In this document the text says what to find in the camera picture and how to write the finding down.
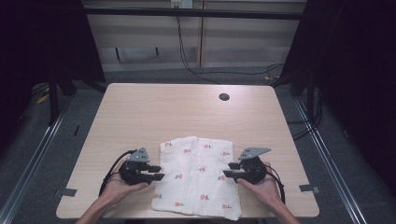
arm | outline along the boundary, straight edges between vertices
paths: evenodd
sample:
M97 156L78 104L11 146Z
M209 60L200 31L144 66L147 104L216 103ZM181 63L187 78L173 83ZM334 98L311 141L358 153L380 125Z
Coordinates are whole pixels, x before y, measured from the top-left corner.
M267 167L267 171L272 173L272 170ZM282 203L279 192L276 188L276 181L267 175L261 182L252 185L245 179L239 178L237 182L246 189L250 189L261 203L268 206L272 213L282 224L299 224L300 221L290 212L288 207Z
M120 169L121 165L122 161L114 170L115 173ZM112 175L102 195L92 203L90 208L77 221L77 224L96 223L113 204L119 203L131 192L144 189L148 185L147 183L140 183L129 186L121 179L120 174Z

white towel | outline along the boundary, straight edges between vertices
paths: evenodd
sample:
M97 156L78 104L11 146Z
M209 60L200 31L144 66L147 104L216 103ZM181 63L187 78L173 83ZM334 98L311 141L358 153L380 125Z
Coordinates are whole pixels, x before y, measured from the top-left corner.
M186 137L160 144L165 177L156 182L153 210L202 217L241 216L238 187L223 170L233 162L233 143Z

black curtain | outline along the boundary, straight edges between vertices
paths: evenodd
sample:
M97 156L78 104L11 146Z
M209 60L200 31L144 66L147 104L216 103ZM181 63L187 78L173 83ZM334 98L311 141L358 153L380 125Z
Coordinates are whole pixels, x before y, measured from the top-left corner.
M362 156L396 195L396 3L391 0L308 0L281 77L311 71L327 104ZM292 79L295 93L307 73Z
M105 82L87 16L62 11L62 7L82 7L82 3L79 0L0 2L2 150L12 140L35 84L48 82L51 74L58 82L71 78Z

power strip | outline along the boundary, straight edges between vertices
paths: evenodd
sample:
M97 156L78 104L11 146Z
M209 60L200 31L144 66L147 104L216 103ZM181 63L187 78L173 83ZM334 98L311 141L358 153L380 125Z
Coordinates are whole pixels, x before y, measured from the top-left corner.
M192 0L171 0L171 8L192 8Z

black cable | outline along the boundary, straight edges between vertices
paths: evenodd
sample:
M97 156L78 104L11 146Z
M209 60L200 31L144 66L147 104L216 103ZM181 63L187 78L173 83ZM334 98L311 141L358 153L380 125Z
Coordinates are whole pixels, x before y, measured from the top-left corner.
M179 42L179 50L180 50L180 57L181 57L181 61L183 62L184 67L189 70L193 75L195 75L196 77L206 80L206 81L210 81L213 82L215 84L220 84L217 81L214 81L212 79L209 78L205 78L205 77L200 77L198 76L198 74L196 74L194 71L191 70L188 62L187 62L187 56L186 56L186 52L184 51L184 45L183 45L183 39L181 37L181 28L180 28L180 17L176 17L177 19L177 30L178 30L178 42Z
M102 186L100 187L100 190L99 190L99 196L101 196L102 193L103 193L103 190L105 190L105 187L106 187L106 185L107 185L108 179L109 179L112 175L114 175L114 174L111 174L111 172L114 170L114 168L115 168L116 165L119 163L119 161L120 161L125 155L127 155L127 154L132 154L132 153L134 153L134 152L136 152L136 150L129 150L129 151L127 151L127 152L124 152L124 153L122 153L122 155L120 155L119 158L114 162L114 164L111 166L110 170L108 171L107 175L106 175L105 178L103 179Z
M280 65L283 65L283 63L273 63L270 64L265 71L262 72L256 72L256 73L241 73L241 72L227 72L227 71L220 71L220 72L196 72L196 71L192 71L192 69L189 66L189 63L187 61L187 56L186 56L186 52L184 50L184 44L183 44L183 38L182 38L182 34L181 34L181 26L180 26L180 17L177 17L177 31L178 31L178 41L179 41L179 51L180 51L180 57L181 57L181 61L183 62L184 67L190 71L193 75L195 75L198 78L204 79L206 81L210 81L216 84L220 84L219 82L209 79L209 78L205 78L205 77L200 77L199 75L207 75L207 74L236 74L236 75L246 75L246 76L257 76L257 75L261 75L261 74L265 74L265 73L269 73L270 71L278 68Z
M268 175L270 175L277 183L277 186L279 187L279 191L280 191L280 199L282 200L283 203L286 203L286 196L285 196L285 186L282 184L282 182L280 181L280 177L279 174L276 172L276 170L274 168L272 168L269 165L265 165L264 166L270 168L272 171L275 172L276 176L274 176L273 174L267 172Z
M271 87L276 88L278 86L281 85L285 85L288 84L290 82L292 82L295 78L297 78L301 73L303 73L305 71L305 69L303 68L298 68L294 71L292 71L290 74L288 74L285 77L281 77L280 79L278 79L277 81L271 83Z
M312 127L308 128L308 130L303 130L299 133L296 133L293 135L293 140L296 141L304 136L306 136L308 133L312 133L320 124L321 119L322 119L322 107L323 107L323 96L319 93L318 94L318 104L317 104L317 114L315 115L315 123Z

